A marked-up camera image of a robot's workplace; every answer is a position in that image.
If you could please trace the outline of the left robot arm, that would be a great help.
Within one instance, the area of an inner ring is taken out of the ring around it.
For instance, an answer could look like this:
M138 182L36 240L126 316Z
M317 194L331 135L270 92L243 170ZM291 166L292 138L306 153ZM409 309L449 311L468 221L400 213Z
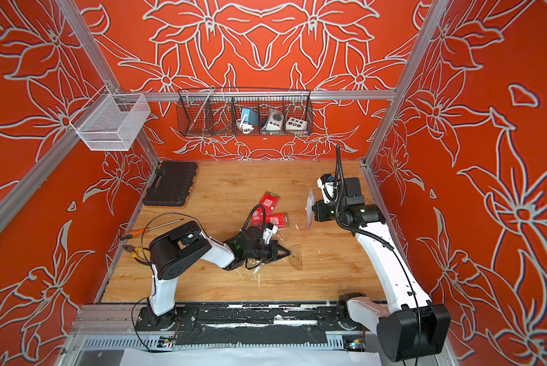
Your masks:
M233 237L218 241L204 230L197 218L187 216L185 224L151 241L146 265L153 273L151 295L146 310L156 319L175 315L175 293L179 277L198 261L205 261L226 271L244 265L251 270L252 260L258 267L277 262L291 255L273 238L278 227L266 218L266 207L257 204L241 230Z

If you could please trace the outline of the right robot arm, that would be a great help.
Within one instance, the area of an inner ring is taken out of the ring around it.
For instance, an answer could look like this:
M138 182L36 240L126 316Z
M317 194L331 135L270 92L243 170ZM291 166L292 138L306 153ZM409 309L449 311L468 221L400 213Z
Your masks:
M309 207L309 221L334 221L348 231L367 254L386 300L376 303L362 293L339 297L339 323L373 332L392 362L418 362L440 354L445 346L451 315L434 303L415 280L396 248L387 219L375 204L366 204L358 178L345 177L342 159L335 171L322 175L317 186L323 198Z

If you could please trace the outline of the clear protractor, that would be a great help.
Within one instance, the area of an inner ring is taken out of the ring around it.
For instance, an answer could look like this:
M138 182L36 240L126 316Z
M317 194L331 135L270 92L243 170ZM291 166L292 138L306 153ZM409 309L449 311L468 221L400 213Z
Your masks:
M288 259L290 265L298 271L302 271L302 246L294 245L289 248L290 254Z

